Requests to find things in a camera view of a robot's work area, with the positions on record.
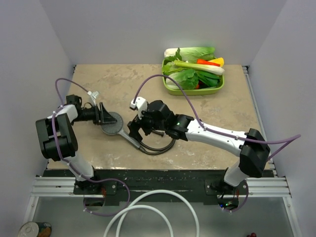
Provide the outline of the grey shower head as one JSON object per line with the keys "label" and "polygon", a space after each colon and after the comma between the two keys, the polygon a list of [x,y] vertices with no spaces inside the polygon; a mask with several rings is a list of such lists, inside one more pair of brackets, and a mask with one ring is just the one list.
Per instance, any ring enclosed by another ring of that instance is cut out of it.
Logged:
{"label": "grey shower head", "polygon": [[107,135],[120,135],[125,140],[127,140],[131,145],[136,149],[140,149],[141,145],[134,138],[130,137],[128,133],[123,128],[123,119],[120,114],[116,112],[109,112],[109,114],[114,117],[117,121],[114,123],[103,124],[101,125],[102,131]]}

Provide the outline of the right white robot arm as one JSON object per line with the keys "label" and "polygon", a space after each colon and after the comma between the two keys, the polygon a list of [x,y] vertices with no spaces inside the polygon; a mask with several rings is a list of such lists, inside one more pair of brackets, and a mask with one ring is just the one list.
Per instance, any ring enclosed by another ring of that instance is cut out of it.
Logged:
{"label": "right white robot arm", "polygon": [[148,103],[138,97],[130,102],[130,108],[137,115],[127,125],[129,135],[138,142],[143,139],[139,130],[145,135],[160,130],[172,139],[205,143],[237,156],[239,160],[225,170],[221,180],[211,184],[213,190],[231,194],[246,178],[262,177],[270,148],[258,130],[233,131],[204,124],[191,116],[174,114],[161,100]]}

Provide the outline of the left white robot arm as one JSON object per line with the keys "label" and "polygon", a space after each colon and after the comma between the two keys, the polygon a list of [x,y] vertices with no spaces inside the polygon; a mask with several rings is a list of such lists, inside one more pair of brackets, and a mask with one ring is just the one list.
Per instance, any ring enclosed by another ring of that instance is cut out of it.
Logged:
{"label": "left white robot arm", "polygon": [[114,125],[118,120],[109,113],[103,103],[82,106],[82,98],[68,95],[66,104],[47,118],[36,121],[36,129],[42,155],[46,159],[64,163],[75,176],[75,186],[83,192],[103,195],[106,186],[94,167],[78,153],[78,141],[73,130],[77,121],[91,121],[95,125]]}

